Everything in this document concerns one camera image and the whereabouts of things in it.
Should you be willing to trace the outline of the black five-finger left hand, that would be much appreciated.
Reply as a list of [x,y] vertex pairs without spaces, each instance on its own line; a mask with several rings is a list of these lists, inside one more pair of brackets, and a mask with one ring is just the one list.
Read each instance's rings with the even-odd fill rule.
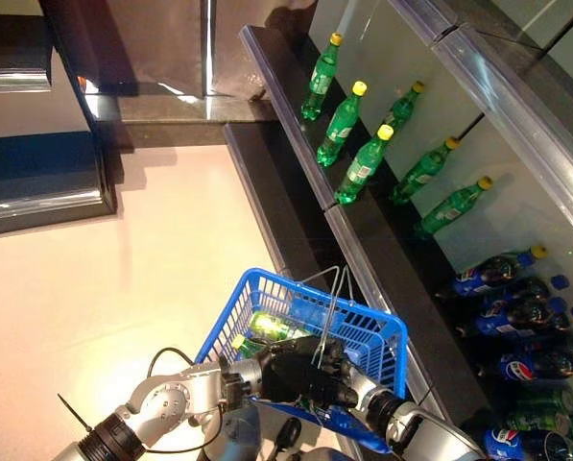
[[286,403],[305,399],[318,406],[312,401],[310,387],[319,371],[346,384],[351,362],[344,343],[328,338],[324,352],[319,353],[320,342],[318,336],[303,336],[273,342],[259,352],[256,355],[262,375],[259,396],[264,400]]

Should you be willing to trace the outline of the black five-finger right hand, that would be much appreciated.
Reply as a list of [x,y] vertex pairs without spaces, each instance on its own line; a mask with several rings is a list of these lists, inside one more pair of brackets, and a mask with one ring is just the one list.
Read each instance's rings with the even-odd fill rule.
[[312,401],[320,407],[337,405],[353,408],[358,403],[358,394],[339,379],[319,371],[310,387]]

